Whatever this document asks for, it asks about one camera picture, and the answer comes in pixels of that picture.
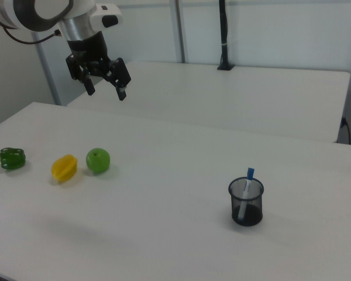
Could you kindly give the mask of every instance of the power cord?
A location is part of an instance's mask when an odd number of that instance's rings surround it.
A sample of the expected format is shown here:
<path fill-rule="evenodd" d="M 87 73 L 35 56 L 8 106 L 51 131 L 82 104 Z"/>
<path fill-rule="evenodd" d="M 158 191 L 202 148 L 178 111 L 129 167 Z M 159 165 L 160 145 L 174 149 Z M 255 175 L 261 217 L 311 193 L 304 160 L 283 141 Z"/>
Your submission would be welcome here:
<path fill-rule="evenodd" d="M 6 33 L 10 38 L 12 38 L 14 41 L 16 41 L 16 42 L 18 42 L 18 43 L 21 43 L 21 44 L 26 44 L 26 45 L 39 44 L 39 43 L 41 43 L 41 42 L 47 41 L 48 39 L 51 39 L 53 36 L 61 36 L 61 32 L 60 32 L 58 29 L 56 29 L 56 30 L 54 31 L 53 34 L 51 34 L 50 36 L 45 37 L 45 38 L 42 39 L 42 40 L 34 41 L 34 42 L 26 42 L 26 41 L 19 40 L 19 39 L 17 39 L 16 37 L 14 37 L 13 35 L 11 35 L 11 34 L 9 33 L 9 31 L 8 31 L 7 28 L 3 27 L 3 29 L 4 29 L 5 33 Z"/>
<path fill-rule="evenodd" d="M 340 128 L 343 128 L 344 126 L 347 127 L 347 131 L 349 133 L 349 145 L 351 144 L 351 132 L 350 132 L 350 126 L 347 122 L 347 118 L 346 117 L 342 117 L 342 120 L 340 122 Z"/>

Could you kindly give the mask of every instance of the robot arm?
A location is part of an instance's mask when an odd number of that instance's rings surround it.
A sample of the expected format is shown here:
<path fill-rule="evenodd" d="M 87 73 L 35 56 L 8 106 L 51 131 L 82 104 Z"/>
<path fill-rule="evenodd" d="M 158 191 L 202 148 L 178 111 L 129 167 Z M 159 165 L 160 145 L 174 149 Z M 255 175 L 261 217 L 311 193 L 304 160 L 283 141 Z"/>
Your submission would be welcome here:
<path fill-rule="evenodd" d="M 95 0 L 69 0 L 65 10 L 51 19 L 37 14 L 35 0 L 0 0 L 3 28 L 41 32 L 57 24 L 71 49 L 66 58 L 71 77 L 82 82 L 89 95 L 95 92 L 90 76 L 102 77 L 115 86 L 123 100 L 131 77 L 121 58 L 109 59 L 102 34 L 121 22 L 122 14 L 116 5 L 96 4 Z"/>

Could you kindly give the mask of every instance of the black mesh cup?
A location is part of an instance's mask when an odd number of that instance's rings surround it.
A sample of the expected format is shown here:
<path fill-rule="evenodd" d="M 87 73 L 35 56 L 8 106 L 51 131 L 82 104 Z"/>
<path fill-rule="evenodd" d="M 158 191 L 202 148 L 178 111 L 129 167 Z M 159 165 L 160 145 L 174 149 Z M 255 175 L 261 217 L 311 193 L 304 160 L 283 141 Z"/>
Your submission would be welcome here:
<path fill-rule="evenodd" d="M 264 193 L 263 184 L 252 179 L 247 199 L 243 199 L 247 177 L 240 177 L 229 185 L 229 193 L 232 198 L 232 218 L 240 225 L 251 227 L 258 224 L 263 218 L 263 206 L 261 196 Z"/>

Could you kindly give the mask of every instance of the green apple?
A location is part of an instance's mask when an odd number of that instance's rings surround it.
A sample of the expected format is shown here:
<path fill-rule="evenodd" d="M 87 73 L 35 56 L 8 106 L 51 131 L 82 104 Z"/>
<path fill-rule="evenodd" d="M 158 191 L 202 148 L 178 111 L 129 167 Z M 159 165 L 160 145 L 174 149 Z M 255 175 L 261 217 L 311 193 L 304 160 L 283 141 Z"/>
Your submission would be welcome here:
<path fill-rule="evenodd" d="M 103 148 L 91 149 L 86 156 L 87 167 L 94 173 L 105 172 L 111 162 L 109 153 Z"/>

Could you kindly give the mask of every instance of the white tabletop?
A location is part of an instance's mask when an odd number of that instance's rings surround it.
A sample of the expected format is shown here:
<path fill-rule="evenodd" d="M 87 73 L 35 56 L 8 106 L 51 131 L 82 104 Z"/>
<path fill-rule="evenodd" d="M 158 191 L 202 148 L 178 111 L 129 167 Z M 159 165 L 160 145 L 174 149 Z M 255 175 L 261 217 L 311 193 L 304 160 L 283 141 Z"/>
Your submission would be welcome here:
<path fill-rule="evenodd" d="M 351 281 L 351 146 L 32 104 L 0 124 L 0 273 L 26 281 Z M 110 169 L 88 172 L 105 148 Z M 71 153 L 59 185 L 52 163 Z M 263 220 L 231 219 L 254 167 Z"/>
<path fill-rule="evenodd" d="M 110 83 L 71 102 L 113 112 L 246 132 L 337 140 L 350 74 L 335 71 L 130 62 L 124 102 Z"/>

